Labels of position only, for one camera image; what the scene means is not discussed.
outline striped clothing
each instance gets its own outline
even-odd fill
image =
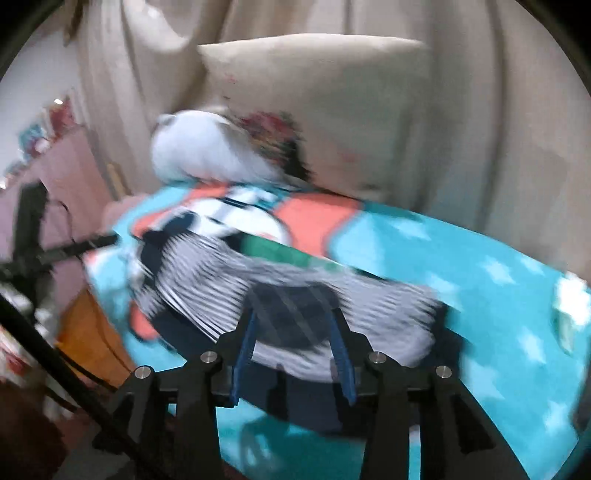
[[[139,308],[150,319],[165,306],[176,310],[216,341],[236,327],[245,298],[256,284],[306,287],[323,284],[337,295],[352,331],[363,333],[374,350],[382,351],[403,365],[412,366],[425,357],[432,344],[430,326],[439,302],[427,287],[376,280],[353,272],[330,273],[323,268],[303,269],[289,264],[242,255],[218,238],[184,231],[166,237],[158,248],[142,249],[161,255],[158,268],[145,268],[145,281],[137,286]],[[309,381],[335,381],[335,368],[328,335],[318,325],[319,316],[304,317],[289,298],[282,301],[291,318],[267,315],[257,309],[258,340],[253,360],[271,368],[281,365],[288,374]],[[285,334],[287,324],[290,334]],[[293,324],[301,335],[294,335]]]

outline white wall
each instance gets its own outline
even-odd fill
[[[0,173],[18,158],[18,133],[72,87],[82,117],[87,118],[76,45],[64,47],[60,30],[32,38],[21,49],[0,81]]]

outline pillowcase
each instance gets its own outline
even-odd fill
[[[384,201],[427,78],[424,45],[295,34],[199,47],[210,86],[288,175]]]

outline blue gripper pad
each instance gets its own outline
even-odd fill
[[[240,379],[242,372],[248,365],[248,362],[251,361],[252,352],[255,349],[257,321],[258,319],[256,318],[255,314],[252,313],[248,322],[248,327],[246,327],[242,345],[240,346],[240,352],[238,352],[238,358],[236,359],[234,370],[232,372],[232,390],[230,391],[230,401],[234,406],[238,405],[238,400],[240,399]]]
[[[335,316],[332,314],[329,315],[328,322],[330,323],[330,349],[335,358],[336,371],[339,374],[340,386],[349,405],[353,405],[357,400],[357,392],[355,390],[355,370],[353,369],[353,364],[347,353],[343,337],[341,337]]]

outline turquoise blanket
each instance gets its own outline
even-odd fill
[[[161,342],[145,342],[128,327],[126,268],[137,240],[130,229],[146,214],[175,206],[190,186],[160,190],[116,225],[121,236],[89,266],[100,305],[138,364],[157,371],[184,359]],[[290,194],[258,192],[258,208],[276,208]],[[560,273],[486,236],[439,220],[374,203],[339,225],[328,256],[383,278],[427,284],[452,307],[450,328],[467,340],[462,380],[505,436],[533,480],[546,480],[577,442],[569,415],[584,378],[589,329],[572,355],[558,345],[554,285]],[[276,420],[241,400],[217,411],[222,456],[252,480],[356,479],[364,443],[328,438]],[[420,473],[420,438],[411,432],[410,478]]]

